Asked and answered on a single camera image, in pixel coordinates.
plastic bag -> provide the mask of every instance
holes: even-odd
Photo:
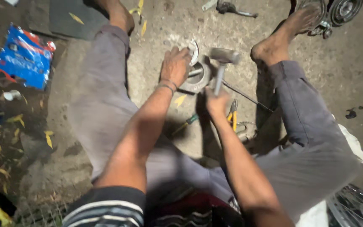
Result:
[[[52,41],[11,24],[0,52],[0,73],[9,81],[44,90],[55,49]]]

man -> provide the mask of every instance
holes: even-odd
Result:
[[[253,59],[272,74],[291,146],[254,160],[226,120],[228,94],[215,97],[206,88],[226,176],[221,168],[198,165],[161,135],[172,96],[186,80],[188,49],[165,53],[160,82],[138,109],[125,87],[133,18],[119,0],[98,4],[110,25],[96,35],[84,60],[81,93],[68,109],[93,165],[93,189],[72,205],[64,226],[293,226],[355,177],[357,158],[304,71],[289,60],[289,43],[313,25],[317,8],[293,13],[252,49]]]

gray trousers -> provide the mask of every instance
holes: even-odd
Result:
[[[138,110],[127,96],[126,54],[129,37],[105,25],[83,63],[79,94],[68,108],[68,120],[93,165],[92,180],[104,170],[126,123]],[[270,67],[292,145],[276,147],[256,159],[289,216],[299,216],[352,181],[360,162],[344,135],[295,61]],[[147,169],[147,207],[165,201],[180,188],[202,189],[228,202],[233,192],[220,168],[207,169],[161,136]]]

pliers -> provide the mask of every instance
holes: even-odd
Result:
[[[232,120],[232,128],[233,131],[236,132],[236,127],[238,123],[238,119],[236,117],[236,112],[238,111],[238,100],[234,99],[231,105],[231,111],[229,112],[229,115],[226,117],[228,121]]]

hammer handle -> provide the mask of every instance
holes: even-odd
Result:
[[[221,89],[222,80],[224,79],[226,64],[220,64],[217,73],[217,83],[215,84],[214,94],[215,96],[219,95],[219,90]]]

